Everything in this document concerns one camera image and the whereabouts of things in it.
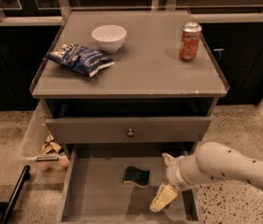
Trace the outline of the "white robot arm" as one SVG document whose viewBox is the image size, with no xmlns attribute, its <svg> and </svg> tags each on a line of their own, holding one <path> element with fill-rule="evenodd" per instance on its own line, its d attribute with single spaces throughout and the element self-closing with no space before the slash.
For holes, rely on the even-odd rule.
<svg viewBox="0 0 263 224">
<path fill-rule="evenodd" d="M 263 161 L 253 160 L 223 144 L 207 142 L 198 146 L 191 155 L 174 158 L 163 153 L 162 157 L 168 183 L 159 186 L 150 204 L 152 212 L 162 210 L 178 196 L 179 191 L 200 184 L 236 180 L 263 191 Z"/>
</svg>

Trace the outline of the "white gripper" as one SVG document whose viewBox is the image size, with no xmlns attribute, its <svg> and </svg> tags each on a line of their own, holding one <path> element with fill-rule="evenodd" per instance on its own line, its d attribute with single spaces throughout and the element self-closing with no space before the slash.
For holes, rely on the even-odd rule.
<svg viewBox="0 0 263 224">
<path fill-rule="evenodd" d="M 190 185 L 182 177 L 181 164 L 185 157 L 180 156 L 174 158 L 172 155 L 164 152 L 161 154 L 167 166 L 166 178 L 170 185 L 161 184 L 157 191 L 157 195 L 150 204 L 152 212 L 159 212 L 169 203 L 171 203 L 178 195 L 178 191 L 190 189 Z"/>
</svg>

